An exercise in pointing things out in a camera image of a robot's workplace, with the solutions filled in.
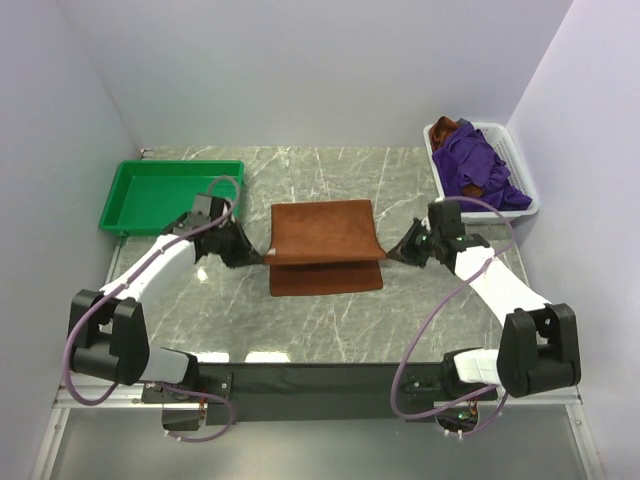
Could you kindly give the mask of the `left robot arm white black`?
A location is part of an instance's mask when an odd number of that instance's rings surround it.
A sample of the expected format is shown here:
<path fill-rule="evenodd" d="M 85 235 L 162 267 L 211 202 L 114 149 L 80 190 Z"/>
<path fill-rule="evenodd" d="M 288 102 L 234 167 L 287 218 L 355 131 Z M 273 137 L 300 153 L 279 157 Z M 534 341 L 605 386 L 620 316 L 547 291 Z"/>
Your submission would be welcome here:
<path fill-rule="evenodd" d="M 199 394 L 196 357 L 150 345 L 144 304 L 208 255 L 219 256 L 229 268 L 261 262 L 234 217 L 235 207 L 228 198 L 198 194 L 192 209 L 166 227 L 117 280 L 76 294 L 63 354 L 66 385 L 70 373 L 77 372 L 122 385 L 163 382 L 180 402 Z"/>

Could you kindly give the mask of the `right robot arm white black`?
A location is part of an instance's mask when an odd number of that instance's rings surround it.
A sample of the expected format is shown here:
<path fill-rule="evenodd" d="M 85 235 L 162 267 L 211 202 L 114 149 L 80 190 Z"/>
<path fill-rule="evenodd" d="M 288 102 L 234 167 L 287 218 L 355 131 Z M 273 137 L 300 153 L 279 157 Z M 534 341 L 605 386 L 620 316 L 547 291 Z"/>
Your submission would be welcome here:
<path fill-rule="evenodd" d="M 475 384 L 483 384 L 521 398 L 578 385 L 581 359 L 574 311 L 537 294 L 487 240 L 467 233 L 461 208 L 472 201 L 453 196 L 430 203 L 427 217 L 414 219 L 387 253 L 392 260 L 417 267 L 438 260 L 483 300 L 502 328 L 498 348 L 472 348 L 444 357 L 441 390 L 462 399 Z"/>

